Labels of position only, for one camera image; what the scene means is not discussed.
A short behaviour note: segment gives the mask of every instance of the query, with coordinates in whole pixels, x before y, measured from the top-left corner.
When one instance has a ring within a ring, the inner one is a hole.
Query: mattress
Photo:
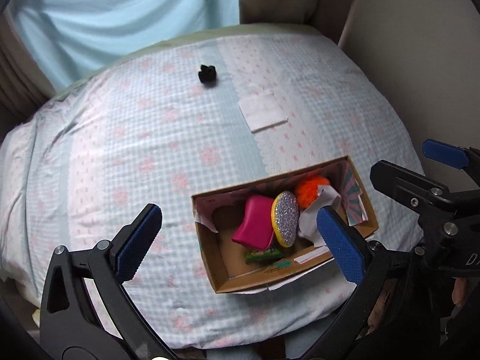
[[[214,65],[218,83],[198,81]],[[273,93],[288,123],[252,134],[240,99]],[[1,266],[39,304],[55,246],[111,239],[147,203],[163,226],[125,288],[173,348],[258,342],[327,316],[354,289],[335,263],[274,291],[215,294],[191,195],[349,155],[374,238],[409,250],[416,215],[376,192],[385,159],[422,173],[402,122],[338,47],[306,26],[241,25],[142,50],[47,102],[0,149]],[[93,302],[113,331],[98,295]]]

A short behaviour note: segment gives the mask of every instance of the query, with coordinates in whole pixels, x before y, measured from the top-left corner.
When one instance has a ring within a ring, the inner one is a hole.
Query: cardboard box
[[[332,259],[326,246],[315,248],[308,240],[297,237],[292,247],[282,249],[287,256],[284,259],[274,263],[246,264],[247,250],[231,241],[242,223],[245,199],[249,194],[261,193],[274,198],[282,191],[292,191],[300,179],[312,174],[328,177],[332,186],[342,195],[338,212],[346,223],[361,222],[355,227],[365,238],[375,232],[378,224],[374,210],[349,157],[255,183],[195,195],[192,203],[200,251],[210,284],[216,293],[274,290]],[[352,199],[351,193],[358,196],[358,200]]]

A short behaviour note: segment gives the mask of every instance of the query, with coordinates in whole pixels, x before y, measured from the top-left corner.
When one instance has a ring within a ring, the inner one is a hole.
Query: orange fluffy ball
[[[322,176],[311,176],[298,182],[295,196],[300,208],[308,208],[318,198],[319,185],[330,185],[330,181]]]

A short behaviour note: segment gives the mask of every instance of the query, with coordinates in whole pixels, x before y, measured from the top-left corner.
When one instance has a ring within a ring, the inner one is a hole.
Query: pink coin purse
[[[264,251],[272,245],[275,236],[272,227],[272,198],[262,195],[250,196],[245,203],[243,222],[232,237],[247,249]]]

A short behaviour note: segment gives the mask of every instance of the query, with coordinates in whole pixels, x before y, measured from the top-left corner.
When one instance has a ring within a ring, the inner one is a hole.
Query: blue clamp
[[[443,142],[427,139],[423,143],[422,152],[425,157],[455,169],[463,169],[469,166],[469,158],[464,150]]]
[[[342,270],[347,281],[360,284],[365,277],[363,255],[345,233],[342,226],[325,208],[317,213],[317,229],[332,252],[335,262]]]
[[[134,221],[138,224],[116,256],[116,276],[120,283],[134,278],[138,267],[162,227],[162,210],[154,204],[147,205],[146,209],[149,207],[148,212],[140,213]]]

